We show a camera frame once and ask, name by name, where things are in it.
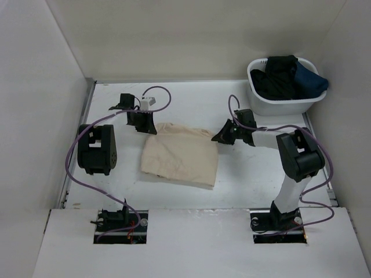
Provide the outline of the beige trousers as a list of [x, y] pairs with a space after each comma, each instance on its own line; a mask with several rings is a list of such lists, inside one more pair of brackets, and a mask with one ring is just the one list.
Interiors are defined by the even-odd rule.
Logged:
[[219, 162], [214, 133], [175, 123], [155, 125], [141, 154], [140, 170], [168, 181], [214, 188]]

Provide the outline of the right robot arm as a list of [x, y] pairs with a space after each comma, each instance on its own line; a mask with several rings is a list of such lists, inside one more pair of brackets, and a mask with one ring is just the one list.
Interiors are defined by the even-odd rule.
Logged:
[[265, 147], [279, 152], [285, 173], [279, 194], [272, 201], [269, 212], [251, 213], [251, 228], [257, 233], [294, 231], [303, 228], [299, 201], [308, 183], [318, 174], [325, 158], [306, 128], [296, 127], [293, 132], [270, 131], [257, 127], [252, 110], [234, 111], [212, 141], [234, 145], [242, 140], [251, 147]]

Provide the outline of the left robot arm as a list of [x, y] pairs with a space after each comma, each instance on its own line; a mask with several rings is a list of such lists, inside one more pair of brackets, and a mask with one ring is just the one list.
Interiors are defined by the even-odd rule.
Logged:
[[[78, 166], [86, 174], [110, 175], [118, 160], [115, 131], [113, 125], [101, 123], [120, 114], [126, 114], [127, 125], [133, 126], [139, 133], [156, 135], [153, 114], [150, 107], [155, 104], [155, 98], [141, 98], [130, 93], [122, 93], [119, 103], [109, 108], [113, 114], [97, 120], [94, 124], [82, 124], [78, 128], [78, 136], [71, 149], [77, 149]], [[103, 210], [99, 220], [94, 224], [104, 232], [120, 232], [131, 230], [140, 225], [141, 217], [127, 202], [121, 201], [122, 209], [110, 212]]]

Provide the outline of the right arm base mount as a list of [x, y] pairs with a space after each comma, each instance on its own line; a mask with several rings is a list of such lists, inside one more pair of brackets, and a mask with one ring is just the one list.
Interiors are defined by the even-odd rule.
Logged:
[[300, 226], [302, 223], [299, 210], [296, 210], [280, 224], [273, 222], [268, 210], [250, 212], [250, 228], [253, 231], [253, 241], [256, 244], [306, 244], [307, 239], [303, 227], [288, 232], [289, 229]]

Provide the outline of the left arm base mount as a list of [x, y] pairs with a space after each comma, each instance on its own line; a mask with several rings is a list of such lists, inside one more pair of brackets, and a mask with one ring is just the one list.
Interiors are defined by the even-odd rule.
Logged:
[[139, 211], [140, 222], [134, 212], [123, 208], [117, 211], [101, 210], [95, 225], [94, 244], [146, 244], [149, 211]]

